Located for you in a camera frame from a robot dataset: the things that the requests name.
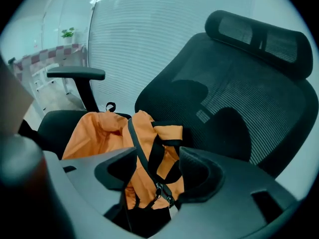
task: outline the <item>black hole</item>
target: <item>black hole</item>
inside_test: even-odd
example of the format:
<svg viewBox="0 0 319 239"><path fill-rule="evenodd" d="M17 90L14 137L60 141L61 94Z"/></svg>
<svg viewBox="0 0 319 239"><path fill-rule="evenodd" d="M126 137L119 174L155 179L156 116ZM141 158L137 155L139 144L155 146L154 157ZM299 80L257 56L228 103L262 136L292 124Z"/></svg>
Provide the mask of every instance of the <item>black hole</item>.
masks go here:
<svg viewBox="0 0 319 239"><path fill-rule="evenodd" d="M267 191L261 191L251 194L259 210L262 212L267 223L272 222L283 213L281 207L271 197Z"/></svg>
<svg viewBox="0 0 319 239"><path fill-rule="evenodd" d="M68 172L76 170L76 168L72 165L69 165L69 166L64 167L63 170L65 173L68 173Z"/></svg>

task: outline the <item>orange bag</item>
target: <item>orange bag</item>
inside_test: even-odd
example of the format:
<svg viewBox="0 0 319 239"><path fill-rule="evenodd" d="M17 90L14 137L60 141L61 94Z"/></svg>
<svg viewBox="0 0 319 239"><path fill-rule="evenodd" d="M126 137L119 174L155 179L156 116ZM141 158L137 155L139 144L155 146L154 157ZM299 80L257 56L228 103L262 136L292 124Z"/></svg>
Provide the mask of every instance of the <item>orange bag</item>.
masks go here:
<svg viewBox="0 0 319 239"><path fill-rule="evenodd" d="M176 123L155 122L143 111L130 120L110 111L87 113L75 127L62 159L135 146L137 168L125 189L128 209L161 209L184 192L175 150L182 141L182 129Z"/></svg>

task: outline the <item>black armrest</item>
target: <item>black armrest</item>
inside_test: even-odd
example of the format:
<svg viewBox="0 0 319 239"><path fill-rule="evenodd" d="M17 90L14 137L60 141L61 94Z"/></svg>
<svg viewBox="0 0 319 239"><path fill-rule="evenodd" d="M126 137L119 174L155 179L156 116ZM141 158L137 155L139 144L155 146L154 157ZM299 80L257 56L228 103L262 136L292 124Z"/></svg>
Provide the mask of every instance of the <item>black armrest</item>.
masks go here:
<svg viewBox="0 0 319 239"><path fill-rule="evenodd" d="M105 71L81 66L60 66L51 68L46 73L48 78L72 78L75 81L83 104L89 112L99 112L93 97L90 80L104 80Z"/></svg>
<svg viewBox="0 0 319 239"><path fill-rule="evenodd" d="M105 71L81 66L60 66L51 68L47 71L46 75L49 78L80 78L99 81L105 79Z"/></svg>

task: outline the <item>potted plant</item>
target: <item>potted plant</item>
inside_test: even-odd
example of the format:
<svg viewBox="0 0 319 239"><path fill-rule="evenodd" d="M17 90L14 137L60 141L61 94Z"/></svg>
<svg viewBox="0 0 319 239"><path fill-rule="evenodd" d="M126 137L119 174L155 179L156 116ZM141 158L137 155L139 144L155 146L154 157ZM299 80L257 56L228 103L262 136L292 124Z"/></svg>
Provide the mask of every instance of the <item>potted plant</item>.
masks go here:
<svg viewBox="0 0 319 239"><path fill-rule="evenodd" d="M71 44L72 39L73 39L73 35L74 35L74 28L71 27L71 28L69 28L69 30L67 30L67 29L62 30L61 37L63 37L65 44Z"/></svg>

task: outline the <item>mesh headrest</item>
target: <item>mesh headrest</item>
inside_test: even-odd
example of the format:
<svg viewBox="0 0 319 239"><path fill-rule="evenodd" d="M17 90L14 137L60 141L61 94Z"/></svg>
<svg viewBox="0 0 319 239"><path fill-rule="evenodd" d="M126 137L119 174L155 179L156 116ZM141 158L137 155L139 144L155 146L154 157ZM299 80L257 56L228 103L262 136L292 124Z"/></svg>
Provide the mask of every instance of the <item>mesh headrest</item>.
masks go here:
<svg viewBox="0 0 319 239"><path fill-rule="evenodd" d="M208 17L205 30L210 38L260 57L293 80L312 72L313 54L303 33L223 10Z"/></svg>

